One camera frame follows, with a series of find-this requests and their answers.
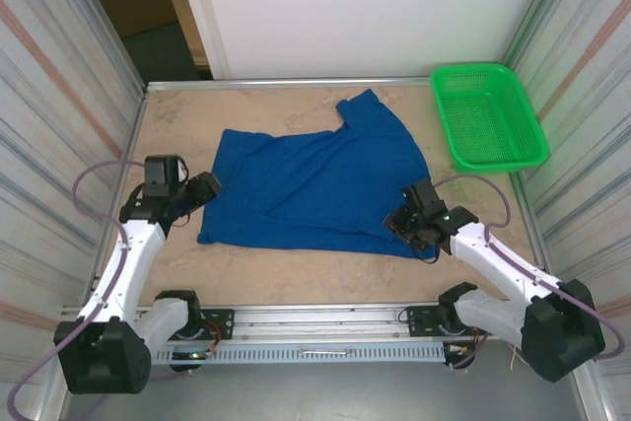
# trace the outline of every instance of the green basket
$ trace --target green basket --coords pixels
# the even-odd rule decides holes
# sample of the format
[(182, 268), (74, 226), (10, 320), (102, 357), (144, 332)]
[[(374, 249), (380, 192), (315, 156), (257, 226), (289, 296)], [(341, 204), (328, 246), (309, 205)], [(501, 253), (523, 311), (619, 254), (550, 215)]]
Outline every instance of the green basket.
[(510, 69), (494, 63), (445, 66), (430, 82), (459, 173), (511, 173), (547, 159), (541, 126)]

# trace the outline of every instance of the metal bracket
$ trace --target metal bracket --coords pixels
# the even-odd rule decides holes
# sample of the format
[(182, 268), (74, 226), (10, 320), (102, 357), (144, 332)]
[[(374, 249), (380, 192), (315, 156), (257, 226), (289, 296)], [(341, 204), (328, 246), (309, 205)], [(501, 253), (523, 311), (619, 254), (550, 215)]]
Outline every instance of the metal bracket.
[(214, 329), (207, 324), (212, 321), (221, 331), (221, 340), (231, 340), (235, 330), (235, 310), (227, 309), (205, 309), (201, 310), (201, 328), (194, 335), (184, 337), (174, 334), (169, 340), (200, 340), (211, 342), (216, 339)]
[(439, 313), (438, 306), (408, 306), (405, 308), (407, 313), (407, 328), (410, 337), (460, 337), (472, 336), (473, 329), (464, 327), (459, 332), (449, 332)]
[(240, 341), (220, 343), (210, 357), (198, 357), (204, 346), (165, 346), (153, 365), (169, 365), (177, 372), (201, 365), (224, 364), (309, 364), (353, 362), (436, 362), (445, 363), (445, 347), (440, 341), (400, 340), (391, 342), (337, 342), (328, 344), (262, 343)]

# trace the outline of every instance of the blue cloth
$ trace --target blue cloth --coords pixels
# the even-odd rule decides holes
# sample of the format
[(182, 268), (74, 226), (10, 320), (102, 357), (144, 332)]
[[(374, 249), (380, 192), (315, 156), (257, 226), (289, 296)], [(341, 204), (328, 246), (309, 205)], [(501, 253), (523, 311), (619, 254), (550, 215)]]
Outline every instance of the blue cloth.
[(335, 131), (225, 130), (213, 167), (222, 191), (206, 204), (197, 241), (415, 257), (383, 221), (404, 204), (404, 186), (429, 177), (423, 155), (373, 91), (337, 111)]

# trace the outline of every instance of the metal wall panel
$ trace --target metal wall panel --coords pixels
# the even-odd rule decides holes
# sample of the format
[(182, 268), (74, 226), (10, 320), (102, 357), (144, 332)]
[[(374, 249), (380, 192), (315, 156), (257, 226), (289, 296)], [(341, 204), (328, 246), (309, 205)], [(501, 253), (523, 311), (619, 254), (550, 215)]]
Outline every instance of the metal wall panel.
[[(580, 278), (631, 339), (631, 0), (553, 0), (511, 66), (550, 145), (523, 173), (549, 256)], [(607, 334), (608, 342), (612, 337)], [(631, 351), (599, 364), (621, 419), (631, 415)]]
[[(143, 91), (93, 0), (0, 0), (0, 397), (51, 347), (63, 305), (83, 302), (105, 235), (78, 215), (84, 168), (126, 152)], [(121, 170), (80, 197), (109, 210)], [(37, 415), (40, 374), (19, 394)], [(0, 418), (7, 419), (5, 403)]]

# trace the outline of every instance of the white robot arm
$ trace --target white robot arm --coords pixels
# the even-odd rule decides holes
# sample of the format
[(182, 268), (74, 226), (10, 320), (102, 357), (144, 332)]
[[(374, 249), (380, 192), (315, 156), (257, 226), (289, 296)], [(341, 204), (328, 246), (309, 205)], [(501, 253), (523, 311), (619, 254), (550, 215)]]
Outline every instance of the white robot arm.
[(573, 298), (593, 310), (584, 284), (564, 283), (534, 267), (468, 210), (448, 210), (428, 179), (403, 189), (403, 196), (406, 205), (386, 217), (388, 229), (413, 249), (438, 246), (468, 263), (508, 298), (492, 298), (470, 283), (456, 285), (439, 297), (441, 326), (447, 332), (478, 327), (492, 333), (520, 348), (530, 366), (550, 382), (604, 350), (598, 321), (567, 301)]
[[(145, 181), (132, 191), (119, 214), (128, 239), (122, 271), (125, 244), (118, 236), (103, 277), (77, 320), (60, 322), (54, 334), (58, 345), (103, 304), (86, 329), (59, 352), (71, 392), (137, 393), (149, 380), (152, 356), (169, 338), (176, 332), (192, 336), (200, 329), (199, 301), (192, 291), (161, 293), (138, 320), (136, 311), (149, 269), (173, 222), (209, 202), (220, 189), (210, 173), (188, 179), (179, 156), (147, 157)], [(114, 281), (113, 291), (104, 299), (105, 289)]]

